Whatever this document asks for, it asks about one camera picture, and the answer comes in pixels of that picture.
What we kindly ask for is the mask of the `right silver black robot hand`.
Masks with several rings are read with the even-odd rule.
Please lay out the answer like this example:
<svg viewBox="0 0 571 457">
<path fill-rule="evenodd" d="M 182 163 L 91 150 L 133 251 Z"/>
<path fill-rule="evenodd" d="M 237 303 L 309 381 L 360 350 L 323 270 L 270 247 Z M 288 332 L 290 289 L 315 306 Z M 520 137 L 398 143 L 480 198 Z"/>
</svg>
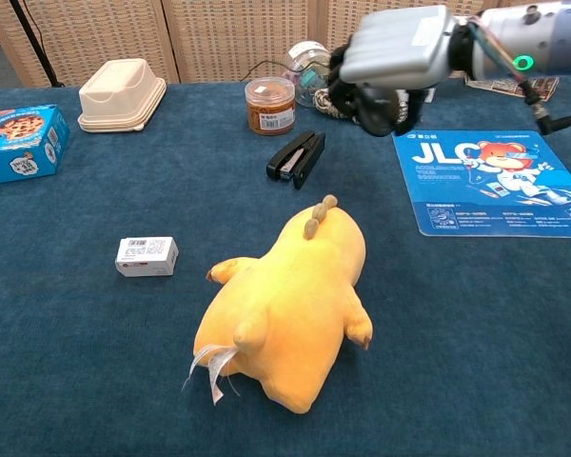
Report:
<svg viewBox="0 0 571 457">
<path fill-rule="evenodd" d="M 369 13 L 331 52 L 330 102 L 372 136 L 408 133 L 420 122 L 429 91 L 452 71 L 449 46 L 457 26 L 444 5 Z"/>
</svg>

